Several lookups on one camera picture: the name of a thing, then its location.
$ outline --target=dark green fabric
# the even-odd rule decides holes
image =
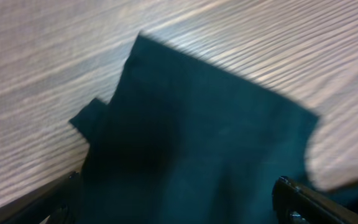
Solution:
[[[317,117],[139,36],[108,105],[71,123],[90,142],[79,223],[276,223],[281,175],[305,179]]]

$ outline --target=wood grain surface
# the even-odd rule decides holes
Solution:
[[[142,30],[322,115],[322,189],[358,179],[358,0],[0,0],[0,206],[81,165],[68,119],[108,101]]]

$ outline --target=dark teal cloth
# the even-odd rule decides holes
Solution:
[[[70,121],[90,143],[79,223],[276,223],[272,187],[305,180],[317,120],[139,36],[110,103]]]

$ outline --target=wooden table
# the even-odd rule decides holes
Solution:
[[[0,0],[0,206],[81,165],[67,121],[110,99],[140,30],[323,115],[311,177],[358,179],[358,0]]]

